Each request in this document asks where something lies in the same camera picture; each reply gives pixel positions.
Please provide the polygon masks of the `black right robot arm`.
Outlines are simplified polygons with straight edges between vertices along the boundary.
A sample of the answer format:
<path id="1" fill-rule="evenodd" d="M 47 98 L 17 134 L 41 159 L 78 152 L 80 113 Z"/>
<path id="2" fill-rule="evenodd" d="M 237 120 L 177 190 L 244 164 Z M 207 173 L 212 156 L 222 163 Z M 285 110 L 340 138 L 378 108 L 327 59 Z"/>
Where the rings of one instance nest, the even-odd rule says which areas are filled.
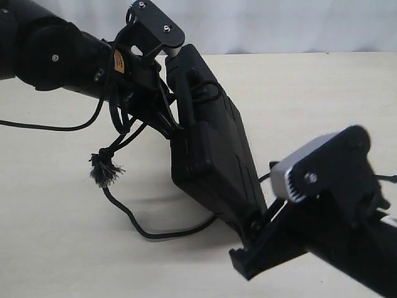
<path id="1" fill-rule="evenodd" d="M 248 248 L 230 250 L 233 267 L 250 281 L 264 271 L 311 253 L 382 297 L 396 297 L 396 227 L 379 210 L 365 216 L 358 208 L 356 226 L 342 219 L 329 194 L 285 205 Z"/>

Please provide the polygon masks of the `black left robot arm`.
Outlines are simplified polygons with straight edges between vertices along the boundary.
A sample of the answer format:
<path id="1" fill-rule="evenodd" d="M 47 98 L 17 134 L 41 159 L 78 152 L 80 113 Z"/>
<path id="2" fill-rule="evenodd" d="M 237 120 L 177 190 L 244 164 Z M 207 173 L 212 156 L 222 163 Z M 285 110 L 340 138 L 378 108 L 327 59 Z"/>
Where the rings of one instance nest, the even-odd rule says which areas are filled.
<path id="1" fill-rule="evenodd" d="M 173 96 L 160 77 L 160 52 L 185 40 L 153 2 L 135 1 L 112 41 L 97 38 L 35 1 L 1 2 L 1 79 L 18 78 L 37 91 L 67 89 L 109 107 L 118 133 L 133 119 L 171 138 L 179 126 Z"/>

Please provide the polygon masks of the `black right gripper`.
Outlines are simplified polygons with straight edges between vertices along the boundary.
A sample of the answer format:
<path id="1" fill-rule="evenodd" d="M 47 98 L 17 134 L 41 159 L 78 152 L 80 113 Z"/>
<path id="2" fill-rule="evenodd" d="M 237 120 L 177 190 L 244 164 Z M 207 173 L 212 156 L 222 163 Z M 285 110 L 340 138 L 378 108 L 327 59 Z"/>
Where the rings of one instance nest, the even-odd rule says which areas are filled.
<path id="1" fill-rule="evenodd" d="M 246 280 L 312 253 L 356 281 L 390 281 L 391 226 L 381 188 L 337 203 L 328 191 L 300 203 L 288 202 L 249 248 L 230 251 L 233 267 Z"/>

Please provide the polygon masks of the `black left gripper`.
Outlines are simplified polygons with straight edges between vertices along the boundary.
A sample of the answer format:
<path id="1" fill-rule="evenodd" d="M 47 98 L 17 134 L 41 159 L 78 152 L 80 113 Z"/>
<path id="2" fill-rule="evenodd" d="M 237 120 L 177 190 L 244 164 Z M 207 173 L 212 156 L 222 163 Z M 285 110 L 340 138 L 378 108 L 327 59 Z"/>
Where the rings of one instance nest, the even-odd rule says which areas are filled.
<path id="1" fill-rule="evenodd" d="M 109 62 L 105 71 L 105 100 L 116 131 L 125 135 L 134 117 L 165 137 L 174 135 L 169 91 L 159 76 L 160 65 L 149 63 L 116 41 L 107 42 Z"/>

